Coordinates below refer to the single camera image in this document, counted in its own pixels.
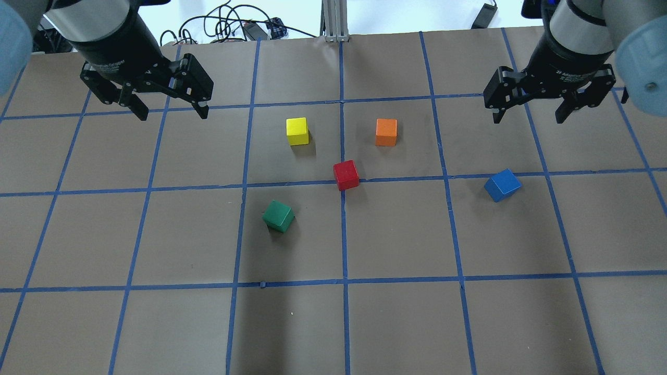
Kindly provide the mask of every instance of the black cable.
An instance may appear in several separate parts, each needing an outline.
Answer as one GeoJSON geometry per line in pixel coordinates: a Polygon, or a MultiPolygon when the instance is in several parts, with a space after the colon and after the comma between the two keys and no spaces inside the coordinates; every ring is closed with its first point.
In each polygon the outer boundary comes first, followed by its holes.
{"type": "MultiPolygon", "coordinates": [[[[231,19],[229,19],[229,18],[221,18],[221,17],[215,17],[215,16],[211,16],[211,15],[198,15],[198,16],[195,16],[195,17],[192,17],[192,18],[189,18],[189,19],[185,20],[185,22],[183,22],[183,24],[181,24],[181,27],[179,28],[179,35],[182,35],[182,32],[183,32],[182,30],[183,30],[183,28],[185,27],[185,25],[187,25],[188,23],[190,23],[190,22],[192,22],[192,21],[194,21],[194,20],[196,20],[196,19],[202,19],[202,18],[213,18],[213,19],[226,20],[226,21],[230,21],[230,20],[231,20],[231,19]]],[[[234,20],[231,20],[231,21],[235,21],[235,22],[236,22],[236,21],[239,21],[239,22],[256,22],[256,23],[264,23],[264,24],[266,24],[266,25],[273,25],[273,26],[285,27],[286,29],[294,30],[294,31],[296,31],[296,32],[298,32],[298,33],[302,33],[302,34],[304,34],[304,35],[308,35],[309,37],[313,37],[313,38],[316,38],[316,37],[317,37],[316,35],[313,35],[313,34],[311,34],[311,33],[306,33],[305,31],[302,31],[302,30],[299,30],[299,29],[295,29],[294,27],[289,27],[289,26],[285,26],[285,25],[280,25],[280,24],[275,23],[275,22],[269,22],[269,21],[253,21],[253,20],[251,20],[251,19],[234,19],[234,20]]]]}
{"type": "Polygon", "coordinates": [[[187,44],[188,39],[190,39],[190,44],[197,44],[197,42],[194,39],[192,39],[192,34],[190,33],[190,30],[188,30],[188,29],[183,29],[183,38],[185,39],[186,44],[187,44]]]}
{"type": "Polygon", "coordinates": [[[172,45],[179,45],[179,44],[181,44],[181,43],[183,43],[183,42],[185,42],[185,44],[192,44],[192,43],[188,43],[188,41],[189,41],[189,38],[180,39],[180,40],[177,40],[177,41],[173,42],[172,45]]]}
{"type": "MultiPolygon", "coordinates": [[[[241,16],[239,16],[239,13],[234,8],[230,7],[229,5],[225,5],[223,7],[224,8],[229,8],[229,13],[227,14],[227,18],[229,18],[229,15],[231,15],[231,13],[233,12],[234,15],[236,15],[237,21],[241,19],[241,16]]],[[[236,31],[239,27],[236,27],[236,29],[231,28],[231,25],[234,22],[237,22],[237,21],[227,22],[229,20],[223,20],[223,17],[222,17],[222,8],[223,7],[218,9],[218,12],[217,12],[217,16],[220,18],[220,20],[218,21],[218,24],[221,24],[223,22],[225,23],[225,29],[220,30],[220,36],[223,37],[224,39],[225,38],[228,39],[234,34],[234,31],[236,31]]],[[[243,35],[243,39],[247,41],[248,37],[245,34],[245,30],[241,29],[241,34],[243,35]]]]}
{"type": "Polygon", "coordinates": [[[256,7],[255,5],[248,5],[248,4],[236,5],[235,7],[231,8],[231,10],[229,11],[229,13],[227,13],[227,18],[229,18],[229,16],[231,15],[231,12],[232,12],[232,11],[236,11],[236,9],[238,9],[238,8],[252,8],[252,9],[256,9],[256,10],[260,11],[261,14],[264,15],[264,17],[266,17],[266,20],[267,20],[267,21],[271,22],[271,17],[269,17],[269,15],[266,14],[265,11],[261,10],[260,8],[256,7]]]}
{"type": "Polygon", "coordinates": [[[178,40],[178,37],[176,36],[176,33],[174,33],[172,30],[165,30],[163,31],[162,35],[160,35],[160,46],[162,46],[162,38],[165,37],[167,33],[171,33],[173,35],[173,40],[178,40]]]}
{"type": "MultiPolygon", "coordinates": [[[[231,15],[232,12],[234,13],[234,15],[236,15],[236,21],[232,21],[232,22],[229,22],[229,23],[227,21],[225,21],[225,25],[227,25],[229,27],[229,30],[225,29],[225,31],[227,32],[226,37],[229,39],[229,37],[232,36],[232,35],[235,35],[236,30],[238,30],[239,27],[241,27],[241,34],[243,35],[243,39],[247,41],[248,36],[245,33],[245,29],[243,28],[243,22],[241,22],[241,16],[239,16],[239,13],[236,11],[236,9],[234,9],[233,7],[230,7],[229,5],[225,5],[224,8],[229,9],[229,13],[227,13],[226,18],[229,18],[229,15],[231,15]],[[234,22],[238,22],[239,25],[235,29],[232,29],[231,25],[234,22]]],[[[220,17],[221,19],[223,18],[222,17],[222,8],[217,12],[217,16],[220,17]]]]}
{"type": "MultiPolygon", "coordinates": [[[[220,9],[221,9],[222,7],[224,7],[225,5],[229,4],[230,2],[231,2],[231,0],[227,0],[226,3],[221,4],[221,5],[218,5],[217,7],[213,8],[213,9],[212,9],[209,13],[207,13],[206,15],[211,15],[211,14],[215,13],[215,11],[220,12],[220,9]]],[[[208,33],[208,31],[206,31],[206,18],[204,19],[204,33],[206,34],[207,37],[217,37],[217,34],[210,35],[210,34],[208,33]]]]}
{"type": "Polygon", "coordinates": [[[211,44],[213,44],[213,43],[223,43],[223,42],[230,41],[230,40],[246,41],[243,38],[225,38],[225,39],[216,39],[216,40],[212,41],[211,44]]]}

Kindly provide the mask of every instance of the floor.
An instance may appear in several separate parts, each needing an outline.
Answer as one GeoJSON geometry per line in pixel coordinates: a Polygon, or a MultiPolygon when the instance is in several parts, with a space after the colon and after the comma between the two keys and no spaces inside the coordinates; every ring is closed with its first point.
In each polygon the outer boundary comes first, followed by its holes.
{"type": "Polygon", "coordinates": [[[213,77],[205,121],[149,94],[140,122],[77,54],[34,56],[0,102],[0,374],[664,373],[667,121],[619,86],[494,125],[480,92],[541,32],[166,47],[213,77]]]}

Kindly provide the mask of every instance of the wooden cube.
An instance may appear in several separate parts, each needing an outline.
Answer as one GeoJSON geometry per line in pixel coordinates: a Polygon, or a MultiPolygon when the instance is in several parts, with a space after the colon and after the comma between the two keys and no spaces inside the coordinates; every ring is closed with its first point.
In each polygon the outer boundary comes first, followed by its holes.
{"type": "Polygon", "coordinates": [[[287,119],[287,141],[290,146],[308,144],[308,123],[305,117],[287,119]]]}
{"type": "Polygon", "coordinates": [[[376,146],[395,146],[398,138],[398,120],[378,119],[376,125],[376,146]]]}
{"type": "Polygon", "coordinates": [[[294,220],[294,213],[291,207],[274,200],[271,201],[261,218],[269,228],[285,233],[294,220]]]}
{"type": "Polygon", "coordinates": [[[336,176],[336,183],[341,192],[359,186],[359,173],[356,165],[354,165],[354,160],[335,164],[333,174],[336,176]]]}

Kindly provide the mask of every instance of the grid square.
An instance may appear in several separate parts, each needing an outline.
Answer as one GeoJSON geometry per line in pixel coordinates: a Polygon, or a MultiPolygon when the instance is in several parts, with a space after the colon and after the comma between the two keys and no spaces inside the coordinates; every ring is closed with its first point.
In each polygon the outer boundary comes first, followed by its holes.
{"type": "Polygon", "coordinates": [[[84,117],[63,190],[145,188],[160,121],[132,114],[84,117]]]}
{"type": "Polygon", "coordinates": [[[7,116],[81,113],[88,94],[88,87],[79,78],[83,62],[78,53],[31,56],[7,116]]]}
{"type": "Polygon", "coordinates": [[[0,198],[0,288],[22,288],[53,197],[0,198]]]}
{"type": "Polygon", "coordinates": [[[427,99],[345,104],[345,158],[361,178],[442,175],[432,114],[427,99]],[[396,146],[376,146],[379,117],[398,120],[396,146]]]}
{"type": "Polygon", "coordinates": [[[512,66],[500,29],[432,31],[424,43],[436,95],[481,93],[499,66],[512,66]]]}
{"type": "Polygon", "coordinates": [[[169,112],[153,186],[228,185],[243,182],[248,110],[169,112]]]}
{"type": "Polygon", "coordinates": [[[664,140],[667,139],[667,119],[644,113],[632,103],[624,104],[623,110],[642,146],[648,164],[654,168],[667,167],[667,150],[664,145],[664,140]]]}
{"type": "MultiPolygon", "coordinates": [[[[162,54],[169,60],[173,61],[176,59],[177,47],[166,45],[164,47],[161,47],[160,50],[162,50],[162,54]]],[[[141,99],[141,101],[144,104],[146,104],[148,109],[163,109],[165,107],[165,103],[167,102],[167,96],[163,93],[137,93],[136,95],[141,99]]],[[[177,101],[186,103],[180,99],[172,98],[169,106],[174,107],[173,104],[177,101]]],[[[112,103],[110,105],[104,104],[95,96],[95,94],[91,95],[90,101],[88,101],[88,107],[86,108],[86,113],[110,112],[110,111],[127,111],[127,108],[122,108],[121,106],[118,105],[118,103],[112,103]]],[[[160,113],[150,113],[148,116],[159,117],[160,113]]]]}
{"type": "Polygon", "coordinates": [[[0,342],[5,344],[21,293],[0,294],[0,342]]]}
{"type": "MultiPolygon", "coordinates": [[[[183,45],[181,58],[192,53],[213,80],[213,97],[208,105],[250,104],[256,47],[255,43],[183,45]]],[[[169,106],[184,108],[192,105],[172,99],[169,106]]]]}
{"type": "Polygon", "coordinates": [[[55,190],[78,120],[68,117],[2,121],[0,192],[55,190]]]}
{"type": "Polygon", "coordinates": [[[28,293],[3,375],[106,374],[123,292],[28,293]]]}
{"type": "Polygon", "coordinates": [[[501,203],[484,190],[484,179],[450,180],[466,274],[570,272],[544,177],[519,180],[523,188],[501,203]]]}
{"type": "Polygon", "coordinates": [[[125,285],[144,197],[58,197],[31,286],[125,285]]]}
{"type": "Polygon", "coordinates": [[[613,97],[557,124],[554,113],[560,103],[543,100],[529,104],[550,171],[644,167],[613,97]]]}
{"type": "Polygon", "coordinates": [[[514,173],[542,171],[528,117],[518,107],[494,124],[481,97],[457,97],[436,101],[447,173],[514,173]]]}
{"type": "Polygon", "coordinates": [[[478,374],[597,374],[571,279],[467,282],[478,374]]]}
{"type": "Polygon", "coordinates": [[[243,222],[240,282],[342,277],[340,193],[335,185],[248,189],[243,222]],[[261,218],[272,200],[294,212],[285,234],[269,230],[261,218]]]}
{"type": "Polygon", "coordinates": [[[458,283],[350,285],[353,374],[469,374],[458,283]]]}
{"type": "Polygon", "coordinates": [[[340,161],[338,104],[260,107],[253,113],[248,182],[329,180],[340,161]],[[288,118],[305,117],[311,135],[307,145],[290,147],[288,118]]]}
{"type": "Polygon", "coordinates": [[[667,277],[582,278],[580,283],[605,372],[663,372],[667,277]]]}
{"type": "Polygon", "coordinates": [[[343,287],[241,288],[230,374],[344,374],[343,287]]]}
{"type": "Polygon", "coordinates": [[[419,34],[352,38],[343,44],[346,99],[430,94],[419,34]]]}
{"type": "Polygon", "coordinates": [[[232,282],[241,189],[154,192],[133,284],[232,282]]]}
{"type": "Polygon", "coordinates": [[[456,275],[443,181],[363,183],[346,218],[351,278],[456,275]]]}
{"type": "Polygon", "coordinates": [[[220,374],[230,289],[134,290],[114,374],[220,374]]]}
{"type": "Polygon", "coordinates": [[[339,72],[338,43],[324,37],[263,41],[255,102],[338,100],[339,72]]]}
{"type": "Polygon", "coordinates": [[[552,182],[579,272],[667,268],[667,218],[645,173],[552,182]]]}

